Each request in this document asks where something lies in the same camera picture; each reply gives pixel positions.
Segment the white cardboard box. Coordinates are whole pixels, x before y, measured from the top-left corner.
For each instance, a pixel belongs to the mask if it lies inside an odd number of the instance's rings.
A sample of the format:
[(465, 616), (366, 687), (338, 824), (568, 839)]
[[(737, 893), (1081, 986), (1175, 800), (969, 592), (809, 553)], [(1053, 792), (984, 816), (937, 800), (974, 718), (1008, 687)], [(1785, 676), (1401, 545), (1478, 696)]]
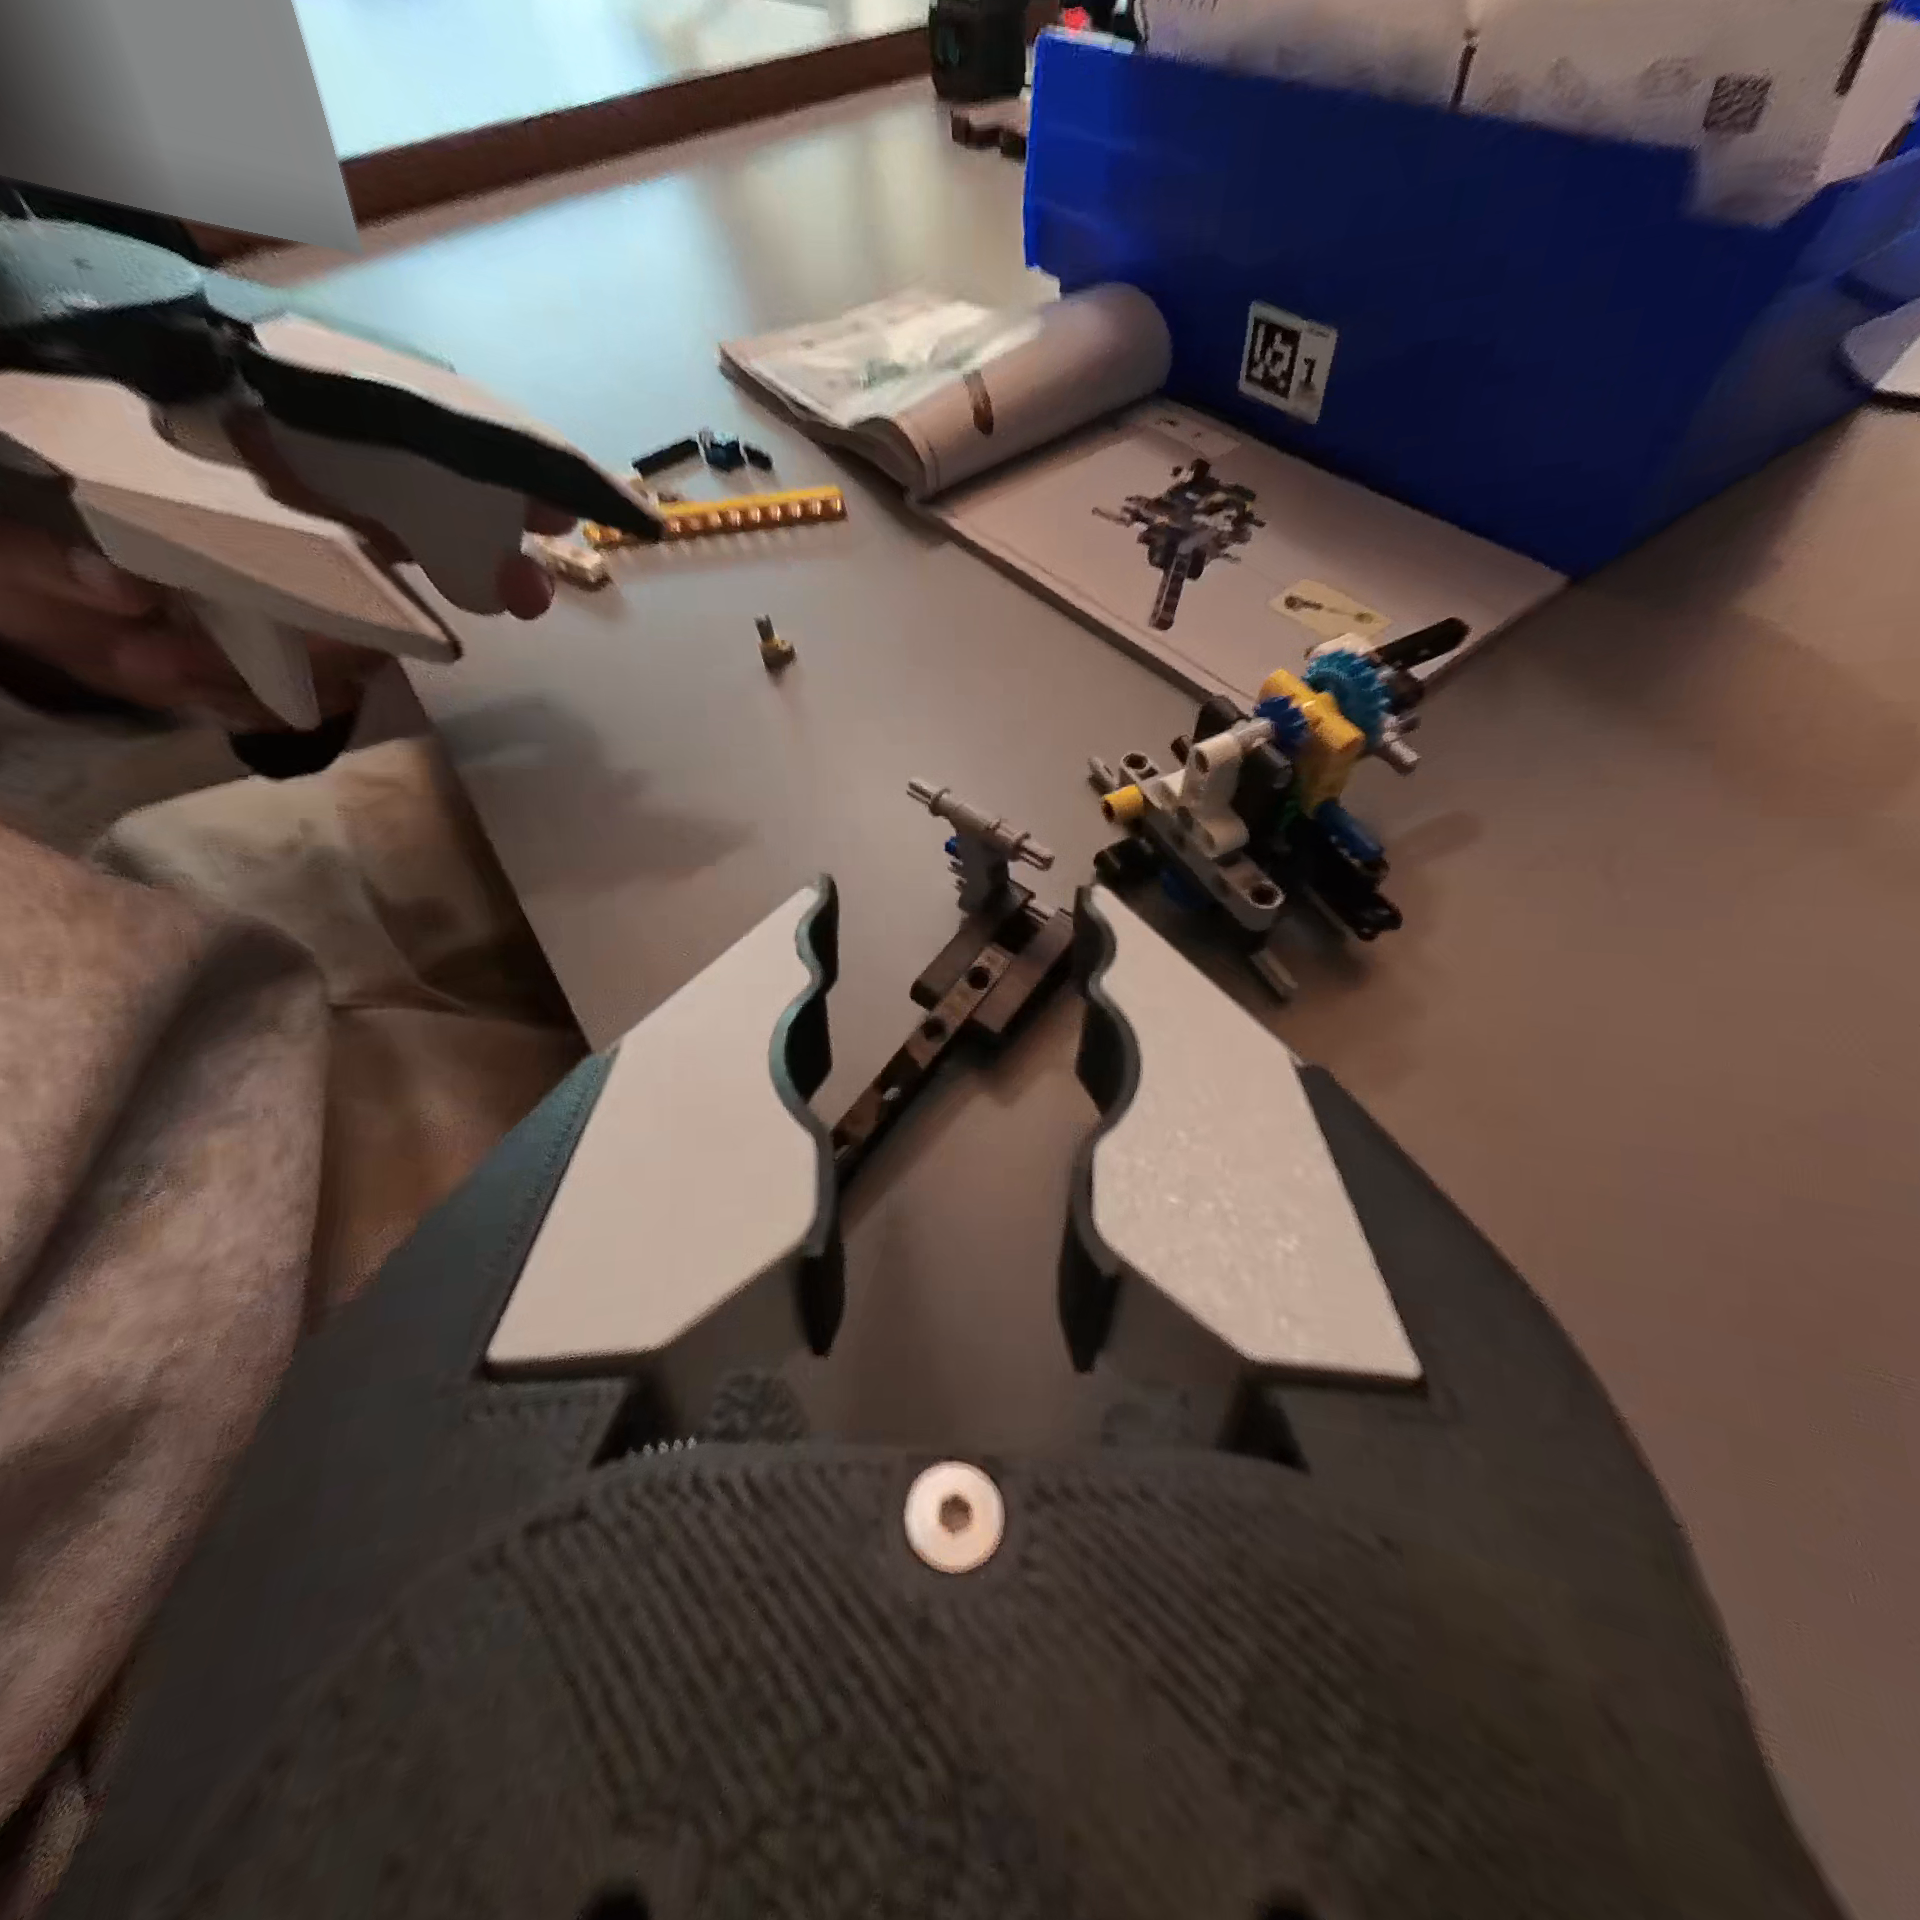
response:
[(1152, 57), (1692, 154), (1711, 222), (1781, 223), (1914, 114), (1914, 5), (1142, 1)]

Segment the white flat stand base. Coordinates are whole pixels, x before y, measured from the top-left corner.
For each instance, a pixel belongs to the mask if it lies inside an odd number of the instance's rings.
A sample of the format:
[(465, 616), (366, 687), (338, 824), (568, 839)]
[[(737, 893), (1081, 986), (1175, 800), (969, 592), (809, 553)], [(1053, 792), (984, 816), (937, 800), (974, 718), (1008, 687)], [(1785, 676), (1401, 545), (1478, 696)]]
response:
[(1840, 341), (1840, 368), (1864, 399), (1918, 408), (1918, 314), (1920, 302), (1910, 298)]

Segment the open lego instruction booklet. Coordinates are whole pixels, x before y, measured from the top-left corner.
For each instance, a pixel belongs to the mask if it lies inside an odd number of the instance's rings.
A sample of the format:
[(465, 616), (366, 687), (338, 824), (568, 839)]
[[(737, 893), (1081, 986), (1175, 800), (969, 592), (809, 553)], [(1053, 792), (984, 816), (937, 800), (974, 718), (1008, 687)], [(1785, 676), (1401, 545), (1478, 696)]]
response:
[(1456, 618), (1421, 680), (1568, 578), (1164, 392), (1165, 322), (1106, 282), (1029, 306), (908, 289), (725, 341), (720, 368), (799, 432), (1192, 693), (1382, 653)]

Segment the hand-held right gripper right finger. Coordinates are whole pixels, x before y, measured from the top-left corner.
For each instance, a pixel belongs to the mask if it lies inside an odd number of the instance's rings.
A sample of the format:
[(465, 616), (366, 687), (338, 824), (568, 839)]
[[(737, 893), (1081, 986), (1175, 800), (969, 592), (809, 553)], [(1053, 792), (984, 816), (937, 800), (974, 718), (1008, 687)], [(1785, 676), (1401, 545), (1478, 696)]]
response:
[(1290, 1049), (1106, 884), (1072, 908), (1082, 1018), (1058, 1319), (1079, 1375), (1231, 1429), (1270, 1384), (1421, 1391)]

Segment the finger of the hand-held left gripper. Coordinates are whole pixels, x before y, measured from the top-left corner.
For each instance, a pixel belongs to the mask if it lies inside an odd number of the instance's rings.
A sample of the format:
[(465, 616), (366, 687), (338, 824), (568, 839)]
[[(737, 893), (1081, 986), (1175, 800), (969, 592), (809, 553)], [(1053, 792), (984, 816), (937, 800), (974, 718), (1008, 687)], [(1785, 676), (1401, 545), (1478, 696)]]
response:
[(665, 538), (614, 471), (436, 358), (284, 306), (228, 320), (224, 342), (241, 392), (224, 424), (266, 492), (414, 565), (458, 609), (508, 608), (503, 569), (541, 514)]
[(461, 653), (353, 529), (177, 446), (109, 378), (4, 373), (2, 434), (8, 512), (181, 594), (236, 665), (308, 665), (314, 637), (434, 662)]

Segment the multicoloured lego gear model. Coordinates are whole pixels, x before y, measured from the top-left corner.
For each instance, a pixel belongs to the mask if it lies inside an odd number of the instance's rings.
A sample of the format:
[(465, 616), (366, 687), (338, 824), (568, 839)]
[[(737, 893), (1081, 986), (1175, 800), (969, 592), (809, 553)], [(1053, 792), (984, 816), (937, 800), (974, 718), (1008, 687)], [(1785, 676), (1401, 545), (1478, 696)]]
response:
[(1229, 925), (1279, 999), (1298, 989), (1278, 949), (1288, 910), (1309, 908), (1353, 944), (1399, 933), (1384, 846), (1345, 790), (1364, 760), (1399, 775), (1418, 765), (1418, 672), (1469, 637), (1452, 615), (1394, 639), (1319, 639), (1301, 669), (1266, 673), (1249, 703), (1200, 702), (1164, 758), (1090, 757), (1087, 786), (1116, 831), (1094, 876), (1112, 892), (1157, 880), (1173, 903)]

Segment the person's beige trousers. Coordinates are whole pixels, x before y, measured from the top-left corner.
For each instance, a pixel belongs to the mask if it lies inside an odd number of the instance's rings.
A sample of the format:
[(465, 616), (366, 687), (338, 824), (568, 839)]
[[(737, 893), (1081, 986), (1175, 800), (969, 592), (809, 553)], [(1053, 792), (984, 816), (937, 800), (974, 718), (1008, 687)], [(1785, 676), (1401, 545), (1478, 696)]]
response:
[(314, 960), (332, 1063), (312, 1313), (346, 1303), (588, 1054), (440, 750), (132, 810), (90, 860), (261, 920)]

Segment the black lego beam grey axle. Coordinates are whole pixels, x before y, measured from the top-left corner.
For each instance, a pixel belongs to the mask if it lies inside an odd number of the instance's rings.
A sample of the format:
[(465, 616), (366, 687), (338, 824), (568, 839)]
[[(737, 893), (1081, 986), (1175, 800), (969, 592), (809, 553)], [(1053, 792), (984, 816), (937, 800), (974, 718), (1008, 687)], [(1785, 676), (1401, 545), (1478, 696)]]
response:
[(1055, 854), (1029, 829), (909, 778), (905, 794), (946, 829), (943, 854), (960, 920), (909, 986), (917, 1017), (831, 1127), (831, 1168), (850, 1188), (949, 1060), (999, 1054), (1064, 981), (1072, 914), (1044, 904), (1020, 870), (1049, 872)]

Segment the person's grey sweatshirt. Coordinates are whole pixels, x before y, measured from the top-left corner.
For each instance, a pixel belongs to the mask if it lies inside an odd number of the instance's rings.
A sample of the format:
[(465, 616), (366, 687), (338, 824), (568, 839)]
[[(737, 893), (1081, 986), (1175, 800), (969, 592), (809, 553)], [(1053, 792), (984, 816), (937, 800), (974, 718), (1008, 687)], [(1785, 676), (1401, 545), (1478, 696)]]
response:
[(312, 1295), (321, 961), (62, 848), (80, 804), (45, 798), (177, 732), (4, 700), (4, 1916), (97, 1812), (127, 1671)]

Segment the yellow lego beam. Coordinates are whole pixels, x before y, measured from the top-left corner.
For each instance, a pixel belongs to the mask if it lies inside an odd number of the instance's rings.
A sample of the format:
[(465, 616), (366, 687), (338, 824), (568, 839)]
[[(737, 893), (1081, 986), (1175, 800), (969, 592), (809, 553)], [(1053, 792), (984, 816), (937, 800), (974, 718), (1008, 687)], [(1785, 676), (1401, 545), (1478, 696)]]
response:
[(716, 536), (751, 536), (799, 526), (836, 524), (848, 516), (840, 486), (792, 486), (734, 495), (668, 495), (638, 492), (640, 529), (585, 518), (578, 536), (590, 549), (622, 549), (649, 541), (685, 543)]

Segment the person's left hand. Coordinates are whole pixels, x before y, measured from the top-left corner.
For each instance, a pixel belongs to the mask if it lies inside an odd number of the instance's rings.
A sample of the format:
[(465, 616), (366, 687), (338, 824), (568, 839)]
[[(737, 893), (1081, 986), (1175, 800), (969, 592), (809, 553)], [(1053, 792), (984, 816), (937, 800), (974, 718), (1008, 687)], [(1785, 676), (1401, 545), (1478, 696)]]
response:
[(183, 596), (90, 545), (2, 516), (4, 693), (77, 696), (221, 733), (286, 732)]

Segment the large blue storage bin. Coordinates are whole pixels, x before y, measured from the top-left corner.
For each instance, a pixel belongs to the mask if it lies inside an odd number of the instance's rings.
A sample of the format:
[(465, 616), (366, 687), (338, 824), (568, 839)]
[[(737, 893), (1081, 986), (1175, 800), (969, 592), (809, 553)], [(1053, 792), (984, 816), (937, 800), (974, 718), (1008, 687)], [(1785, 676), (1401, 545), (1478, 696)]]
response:
[(1861, 404), (1914, 166), (1713, 223), (1678, 150), (1046, 32), (1023, 258), (1142, 292), (1168, 399), (1581, 575)]

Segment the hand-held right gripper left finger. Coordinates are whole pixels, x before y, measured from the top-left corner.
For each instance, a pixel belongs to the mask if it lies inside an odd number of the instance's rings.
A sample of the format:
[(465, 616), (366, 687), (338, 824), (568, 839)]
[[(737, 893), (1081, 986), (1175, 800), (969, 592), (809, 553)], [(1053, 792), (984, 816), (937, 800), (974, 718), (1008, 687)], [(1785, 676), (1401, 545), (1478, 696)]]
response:
[(825, 1358), (846, 1316), (831, 1132), (831, 876), (607, 1054), (485, 1346), (494, 1378), (725, 1381)]

